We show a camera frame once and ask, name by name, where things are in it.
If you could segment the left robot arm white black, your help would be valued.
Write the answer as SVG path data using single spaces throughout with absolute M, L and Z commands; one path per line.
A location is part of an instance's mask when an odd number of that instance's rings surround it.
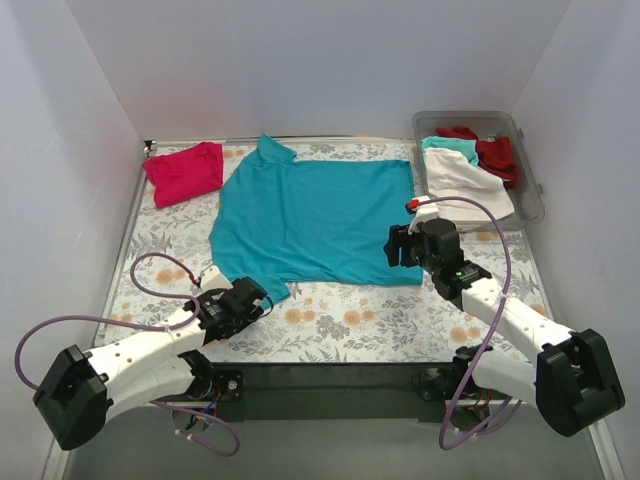
M 33 401 L 59 447 L 74 450 L 116 416 L 171 396 L 200 400 L 218 391 L 214 367 L 201 353 L 257 321 L 266 291 L 236 279 L 189 299 L 152 330 L 86 352 L 60 352 Z

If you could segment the teal blue t shirt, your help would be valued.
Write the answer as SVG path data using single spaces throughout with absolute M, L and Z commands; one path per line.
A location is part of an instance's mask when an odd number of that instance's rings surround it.
M 392 268 L 383 251 L 390 227 L 408 223 L 414 193 L 407 160 L 301 160 L 262 135 L 220 191 L 213 262 L 276 303 L 298 282 L 419 285 L 420 268 Z

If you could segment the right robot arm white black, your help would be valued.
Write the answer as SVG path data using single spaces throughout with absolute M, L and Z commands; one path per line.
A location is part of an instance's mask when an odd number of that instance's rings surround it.
M 565 437 L 625 406 L 605 339 L 592 329 L 578 332 L 558 324 L 505 295 L 488 270 L 465 259 L 451 221 L 394 225 L 383 251 L 392 267 L 422 267 L 444 300 L 523 354 L 515 361 L 492 347 L 459 348 L 445 376 L 456 394 L 471 398 L 497 391 L 535 407 Z

